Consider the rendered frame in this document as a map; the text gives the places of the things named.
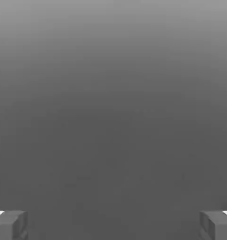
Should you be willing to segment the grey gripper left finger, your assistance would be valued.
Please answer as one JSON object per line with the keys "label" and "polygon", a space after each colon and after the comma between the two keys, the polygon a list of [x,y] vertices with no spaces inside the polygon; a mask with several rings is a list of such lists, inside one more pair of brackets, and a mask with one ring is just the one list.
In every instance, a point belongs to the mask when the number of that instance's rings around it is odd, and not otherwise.
{"label": "grey gripper left finger", "polygon": [[0,210],[0,240],[29,240],[28,212]]}

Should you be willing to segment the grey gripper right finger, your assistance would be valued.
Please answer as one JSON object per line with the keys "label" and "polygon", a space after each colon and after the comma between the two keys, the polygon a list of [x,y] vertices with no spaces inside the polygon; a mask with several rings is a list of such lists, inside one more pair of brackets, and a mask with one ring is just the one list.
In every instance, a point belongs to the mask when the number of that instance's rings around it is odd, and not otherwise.
{"label": "grey gripper right finger", "polygon": [[199,240],[227,240],[227,210],[199,213]]}

